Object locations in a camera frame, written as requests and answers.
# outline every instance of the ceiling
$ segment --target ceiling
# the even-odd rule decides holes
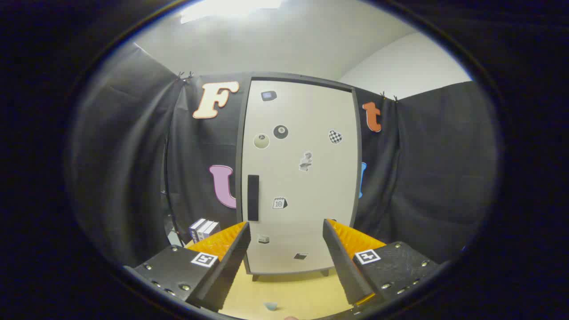
[[[172,72],[297,73],[338,80],[383,46],[415,30],[355,0],[284,0],[246,18],[172,14],[135,42]]]

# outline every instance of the door handle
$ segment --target door handle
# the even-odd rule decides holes
[[[247,218],[259,221],[259,176],[247,176]]]

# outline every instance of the white wall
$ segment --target white wall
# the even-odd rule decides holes
[[[423,34],[413,33],[379,49],[338,81],[402,99],[470,80],[444,49]]]

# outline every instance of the small blue object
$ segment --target small blue object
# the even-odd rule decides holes
[[[276,302],[265,302],[263,303],[267,309],[271,310],[271,311],[275,311],[277,309],[277,303]]]
[[[364,171],[365,168],[367,167],[368,165],[366,165],[365,162],[361,163],[360,196],[358,197],[358,199],[361,199],[361,197],[364,195],[363,193],[361,193],[361,182],[364,180]]]

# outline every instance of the book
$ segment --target book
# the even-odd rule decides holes
[[[210,225],[209,225],[209,228],[207,228],[207,229],[204,231],[204,239],[207,238],[207,237],[209,237],[210,235],[216,233],[216,232],[219,232],[220,230],[221,230],[221,229],[220,229],[220,226],[219,226],[219,222],[214,222],[214,223],[210,224]]]
[[[200,228],[197,230],[197,240],[198,241],[202,241],[205,239],[204,238],[204,231],[207,230],[212,223],[213,223],[213,221],[207,220],[206,222],[204,222],[200,226]]]
[[[200,220],[196,221],[193,225],[189,227],[189,234],[192,237],[193,243],[197,243],[199,238],[197,237],[197,230],[200,228],[202,224],[204,224],[205,219],[201,218]]]

